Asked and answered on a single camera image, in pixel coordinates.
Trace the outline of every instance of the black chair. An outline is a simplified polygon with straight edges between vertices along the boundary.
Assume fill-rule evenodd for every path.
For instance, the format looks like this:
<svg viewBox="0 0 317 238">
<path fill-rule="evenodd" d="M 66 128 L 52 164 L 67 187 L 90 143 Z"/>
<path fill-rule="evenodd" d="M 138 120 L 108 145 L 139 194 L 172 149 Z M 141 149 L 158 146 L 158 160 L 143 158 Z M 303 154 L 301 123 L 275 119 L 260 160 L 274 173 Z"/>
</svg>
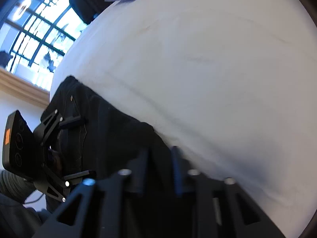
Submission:
<svg viewBox="0 0 317 238">
<path fill-rule="evenodd" d="M 105 0 L 69 0 L 69 4 L 88 25 L 112 3 Z"/>
<path fill-rule="evenodd" d="M 0 51 L 0 67 L 6 68 L 13 55 L 9 55 L 5 51 Z"/>
</svg>

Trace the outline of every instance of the wooden window trim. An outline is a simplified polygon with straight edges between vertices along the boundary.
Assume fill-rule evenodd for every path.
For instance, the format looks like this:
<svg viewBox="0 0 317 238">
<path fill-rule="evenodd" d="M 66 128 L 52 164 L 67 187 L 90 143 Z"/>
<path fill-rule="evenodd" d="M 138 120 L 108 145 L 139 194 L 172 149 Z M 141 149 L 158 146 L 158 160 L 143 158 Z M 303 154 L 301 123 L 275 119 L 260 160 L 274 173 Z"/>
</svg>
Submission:
<svg viewBox="0 0 317 238">
<path fill-rule="evenodd" d="M 30 104 L 46 108 L 50 103 L 50 93 L 21 79 L 0 67 L 0 90 Z"/>
</svg>

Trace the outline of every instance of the gray fabric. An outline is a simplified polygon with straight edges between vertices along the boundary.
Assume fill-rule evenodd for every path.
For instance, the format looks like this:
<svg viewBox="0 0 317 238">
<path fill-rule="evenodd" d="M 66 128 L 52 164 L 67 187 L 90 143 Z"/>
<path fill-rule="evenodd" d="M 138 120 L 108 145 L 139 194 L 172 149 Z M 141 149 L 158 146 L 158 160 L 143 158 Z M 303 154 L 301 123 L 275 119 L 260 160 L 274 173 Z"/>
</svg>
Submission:
<svg viewBox="0 0 317 238">
<path fill-rule="evenodd" d="M 22 203 L 35 191 L 33 184 L 6 170 L 0 172 L 0 234 L 6 238 L 31 238 L 50 216 Z"/>
<path fill-rule="evenodd" d="M 19 202 L 24 203 L 27 197 L 35 191 L 32 183 L 25 181 L 9 171 L 0 172 L 0 193 Z"/>
</svg>

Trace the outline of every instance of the bolt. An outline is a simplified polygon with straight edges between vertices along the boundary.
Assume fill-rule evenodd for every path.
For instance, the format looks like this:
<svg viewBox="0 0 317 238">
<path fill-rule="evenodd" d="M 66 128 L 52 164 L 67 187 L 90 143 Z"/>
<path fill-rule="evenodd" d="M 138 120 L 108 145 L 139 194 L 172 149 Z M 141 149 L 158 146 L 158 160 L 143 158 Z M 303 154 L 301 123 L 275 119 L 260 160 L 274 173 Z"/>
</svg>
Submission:
<svg viewBox="0 0 317 238">
<path fill-rule="evenodd" d="M 82 183 L 86 186 L 93 186 L 96 183 L 96 181 L 94 179 L 87 178 L 83 180 Z"/>
<path fill-rule="evenodd" d="M 200 172 L 196 169 L 191 169 L 191 170 L 188 170 L 187 172 L 190 176 L 198 176 L 200 175 Z"/>
<path fill-rule="evenodd" d="M 130 169 L 121 169 L 118 174 L 121 176 L 129 176 L 132 173 Z"/>
<path fill-rule="evenodd" d="M 224 183 L 227 184 L 227 185 L 232 185 L 232 184 L 236 183 L 236 180 L 230 177 L 230 178 L 226 178 L 224 180 Z"/>
</svg>

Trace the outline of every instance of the orange label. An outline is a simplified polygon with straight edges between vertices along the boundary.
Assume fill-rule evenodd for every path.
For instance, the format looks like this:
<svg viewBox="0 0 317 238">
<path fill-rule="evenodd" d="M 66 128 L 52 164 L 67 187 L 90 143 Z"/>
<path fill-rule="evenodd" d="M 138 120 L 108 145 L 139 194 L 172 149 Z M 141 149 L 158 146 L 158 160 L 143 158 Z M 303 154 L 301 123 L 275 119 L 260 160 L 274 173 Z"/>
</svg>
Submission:
<svg viewBox="0 0 317 238">
<path fill-rule="evenodd" d="M 5 133 L 5 145 L 8 145 L 10 141 L 10 129 L 7 129 L 7 132 Z"/>
</svg>

